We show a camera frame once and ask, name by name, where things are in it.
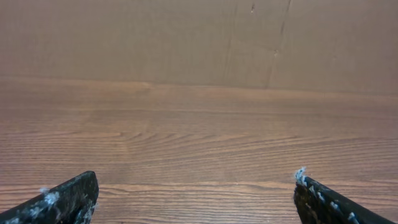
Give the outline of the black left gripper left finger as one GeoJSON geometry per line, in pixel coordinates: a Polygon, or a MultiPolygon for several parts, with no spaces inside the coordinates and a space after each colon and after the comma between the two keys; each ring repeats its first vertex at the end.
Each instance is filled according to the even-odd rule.
{"type": "Polygon", "coordinates": [[[1,224],[90,224],[99,195],[96,174],[86,171],[1,213],[1,224]]]}

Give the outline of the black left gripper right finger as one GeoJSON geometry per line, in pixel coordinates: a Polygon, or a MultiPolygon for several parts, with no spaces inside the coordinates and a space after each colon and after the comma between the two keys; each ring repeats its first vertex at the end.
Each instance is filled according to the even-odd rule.
{"type": "Polygon", "coordinates": [[[294,174],[294,204],[303,224],[394,224],[305,175],[294,174]]]}

